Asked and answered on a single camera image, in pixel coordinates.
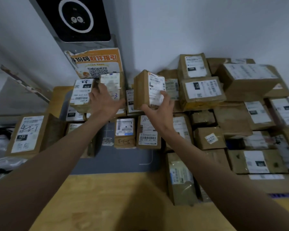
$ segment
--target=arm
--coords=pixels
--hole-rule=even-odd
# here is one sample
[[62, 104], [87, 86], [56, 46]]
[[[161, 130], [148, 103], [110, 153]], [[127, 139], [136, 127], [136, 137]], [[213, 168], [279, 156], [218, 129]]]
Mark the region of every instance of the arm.
[[115, 102], [104, 84], [89, 94], [94, 111], [83, 125], [0, 181], [0, 230], [29, 230], [70, 174], [89, 142], [124, 99]]
[[147, 105], [141, 109], [154, 128], [172, 147], [197, 182], [237, 230], [289, 230], [289, 212], [279, 206], [249, 181], [242, 181], [232, 171], [211, 161], [201, 150], [188, 143], [173, 128], [174, 101], [169, 95], [158, 110]]

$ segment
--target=forearm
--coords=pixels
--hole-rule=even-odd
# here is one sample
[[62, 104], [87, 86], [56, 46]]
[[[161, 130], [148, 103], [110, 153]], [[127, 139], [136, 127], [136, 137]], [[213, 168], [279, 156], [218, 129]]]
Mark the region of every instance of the forearm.
[[214, 163], [176, 132], [162, 137], [237, 230], [289, 230], [289, 212], [251, 182]]
[[0, 230], [31, 227], [104, 125], [102, 120], [100, 116], [90, 117], [0, 181]]

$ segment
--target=person's left arm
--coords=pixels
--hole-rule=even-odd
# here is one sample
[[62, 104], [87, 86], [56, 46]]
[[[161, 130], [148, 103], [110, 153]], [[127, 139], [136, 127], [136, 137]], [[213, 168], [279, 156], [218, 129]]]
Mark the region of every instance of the person's left arm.
[[89, 142], [125, 102], [113, 101], [104, 84], [89, 96], [88, 121], [0, 180], [0, 231], [30, 229]]

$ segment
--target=wooden tabletop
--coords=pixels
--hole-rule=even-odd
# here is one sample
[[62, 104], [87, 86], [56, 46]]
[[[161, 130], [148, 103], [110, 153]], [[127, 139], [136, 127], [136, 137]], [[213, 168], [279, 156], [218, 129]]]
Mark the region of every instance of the wooden tabletop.
[[[48, 111], [59, 116], [72, 87], [55, 87]], [[289, 198], [276, 199], [289, 210]], [[165, 162], [157, 172], [71, 175], [31, 231], [234, 230], [213, 203], [173, 206]]]

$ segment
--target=human hand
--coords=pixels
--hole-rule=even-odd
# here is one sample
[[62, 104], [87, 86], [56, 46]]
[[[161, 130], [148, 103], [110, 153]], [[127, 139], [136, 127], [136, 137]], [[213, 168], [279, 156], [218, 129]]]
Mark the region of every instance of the human hand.
[[108, 121], [112, 119], [124, 105], [125, 99], [114, 101], [108, 93], [105, 84], [99, 83], [98, 86], [99, 89], [93, 88], [92, 92], [89, 93], [91, 100], [90, 118], [97, 115], [101, 120]]
[[146, 104], [143, 104], [140, 109], [149, 118], [153, 127], [163, 134], [167, 131], [174, 131], [172, 115], [174, 101], [170, 100], [170, 96], [165, 91], [161, 91], [161, 94], [164, 100], [157, 110], [149, 108]]

